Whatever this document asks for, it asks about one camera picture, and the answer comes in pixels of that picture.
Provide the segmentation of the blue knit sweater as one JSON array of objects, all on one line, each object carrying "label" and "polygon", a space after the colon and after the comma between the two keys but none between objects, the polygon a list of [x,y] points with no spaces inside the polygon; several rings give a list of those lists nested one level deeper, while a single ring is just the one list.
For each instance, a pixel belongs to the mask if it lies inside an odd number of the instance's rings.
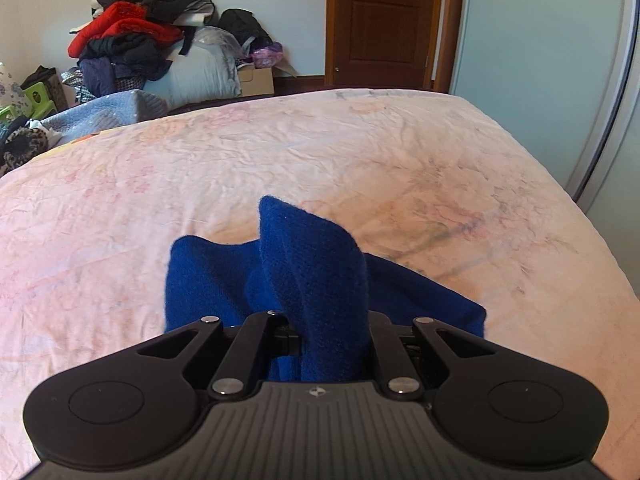
[{"label": "blue knit sweater", "polygon": [[483,336],[485,309],[425,276],[363,252],[336,223],[265,196],[259,237],[224,245],[188,235],[170,248],[165,324],[205,315],[241,325],[281,312],[302,338],[300,356],[272,364],[273,382],[356,382],[370,341],[369,311],[396,325],[428,316]]}]

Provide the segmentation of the dark clothes pile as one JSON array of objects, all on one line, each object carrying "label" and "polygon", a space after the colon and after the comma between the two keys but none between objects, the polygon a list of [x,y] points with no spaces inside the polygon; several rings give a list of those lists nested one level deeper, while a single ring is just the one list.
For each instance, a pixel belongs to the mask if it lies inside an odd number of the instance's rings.
[{"label": "dark clothes pile", "polygon": [[[213,0],[92,0],[88,23],[119,1],[144,6],[146,18],[153,23],[178,27],[182,38],[174,44],[178,44],[181,55],[189,52],[196,30],[208,25],[216,12]],[[85,25],[70,31],[72,40]],[[76,65],[63,74],[63,84],[75,89],[78,103],[142,89],[147,82],[158,81],[168,73],[172,64],[168,50],[174,44],[161,47],[145,34],[91,40],[80,57],[73,58]]]}]

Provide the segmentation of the pink floral bed sheet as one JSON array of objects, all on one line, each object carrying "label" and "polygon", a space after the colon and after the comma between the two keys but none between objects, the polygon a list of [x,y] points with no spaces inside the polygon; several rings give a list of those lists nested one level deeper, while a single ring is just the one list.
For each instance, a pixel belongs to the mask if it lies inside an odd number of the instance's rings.
[{"label": "pink floral bed sheet", "polygon": [[336,90],[104,131],[2,178],[3,478],[37,460],[32,389],[160,334],[171,244],[252,240],[266,195],[474,300],[490,340],[593,382],[610,408],[597,464],[638,477],[639,301],[589,219],[468,101]]}]

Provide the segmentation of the light blue blanket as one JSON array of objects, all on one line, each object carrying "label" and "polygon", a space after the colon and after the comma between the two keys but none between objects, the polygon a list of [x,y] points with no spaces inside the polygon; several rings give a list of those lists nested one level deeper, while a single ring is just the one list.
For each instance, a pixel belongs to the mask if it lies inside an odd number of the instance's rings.
[{"label": "light blue blanket", "polygon": [[167,102],[143,90],[129,90],[102,96],[43,119],[43,125],[62,134],[62,142],[82,136],[162,118]]}]

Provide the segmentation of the green black bag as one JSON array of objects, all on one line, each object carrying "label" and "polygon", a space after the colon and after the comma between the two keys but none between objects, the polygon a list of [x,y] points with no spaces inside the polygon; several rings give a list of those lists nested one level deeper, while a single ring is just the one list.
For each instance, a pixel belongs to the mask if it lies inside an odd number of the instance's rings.
[{"label": "green black bag", "polygon": [[18,116],[47,118],[68,107],[58,72],[40,66],[22,84],[1,64],[1,125],[7,126]]}]

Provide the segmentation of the cardboard box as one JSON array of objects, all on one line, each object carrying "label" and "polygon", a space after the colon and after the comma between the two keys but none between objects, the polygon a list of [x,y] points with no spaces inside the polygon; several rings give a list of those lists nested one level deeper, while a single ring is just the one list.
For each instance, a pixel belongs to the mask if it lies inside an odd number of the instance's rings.
[{"label": "cardboard box", "polygon": [[279,66],[256,67],[254,64],[245,64],[238,68],[238,76],[242,98],[274,96],[278,89],[298,81],[295,74]]}]

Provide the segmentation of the pale blue wardrobe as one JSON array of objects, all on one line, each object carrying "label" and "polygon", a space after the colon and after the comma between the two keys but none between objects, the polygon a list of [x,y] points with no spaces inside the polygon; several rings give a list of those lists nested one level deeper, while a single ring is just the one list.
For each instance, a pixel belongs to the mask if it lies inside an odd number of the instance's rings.
[{"label": "pale blue wardrobe", "polygon": [[638,32],[639,0],[463,0],[449,91],[588,210],[639,91]]}]

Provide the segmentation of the purple plastic bag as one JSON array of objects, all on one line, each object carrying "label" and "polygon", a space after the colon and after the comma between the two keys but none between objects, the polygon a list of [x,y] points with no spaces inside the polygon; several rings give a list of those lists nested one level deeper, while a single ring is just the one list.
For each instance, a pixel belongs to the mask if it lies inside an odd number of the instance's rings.
[{"label": "purple plastic bag", "polygon": [[273,42],[268,46],[256,48],[250,52],[250,57],[256,68],[273,68],[284,59],[282,44]]}]

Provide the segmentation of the red garment on pile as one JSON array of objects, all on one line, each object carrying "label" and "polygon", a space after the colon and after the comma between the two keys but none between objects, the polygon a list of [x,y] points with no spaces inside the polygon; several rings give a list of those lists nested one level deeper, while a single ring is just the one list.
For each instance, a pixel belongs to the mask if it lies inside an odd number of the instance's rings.
[{"label": "red garment on pile", "polygon": [[161,47],[169,47],[182,38],[178,27],[149,21],[144,6],[119,1],[76,32],[67,47],[67,54],[70,58],[79,58],[89,41],[126,34],[148,35]]}]

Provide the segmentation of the black bag on pile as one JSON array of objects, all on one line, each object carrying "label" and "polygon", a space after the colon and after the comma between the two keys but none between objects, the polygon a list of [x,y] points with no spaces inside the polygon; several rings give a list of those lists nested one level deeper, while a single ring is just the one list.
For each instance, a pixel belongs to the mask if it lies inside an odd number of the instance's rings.
[{"label": "black bag on pile", "polygon": [[247,10],[224,10],[219,18],[218,27],[230,32],[240,46],[250,52],[273,44],[268,32],[262,28],[254,14]]}]

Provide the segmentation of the brown wooden door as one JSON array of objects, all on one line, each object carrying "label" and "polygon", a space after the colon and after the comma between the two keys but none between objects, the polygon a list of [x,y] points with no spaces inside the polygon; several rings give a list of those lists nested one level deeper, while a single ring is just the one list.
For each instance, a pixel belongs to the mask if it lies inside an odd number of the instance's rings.
[{"label": "brown wooden door", "polygon": [[447,93],[462,3],[326,0],[326,85]]}]

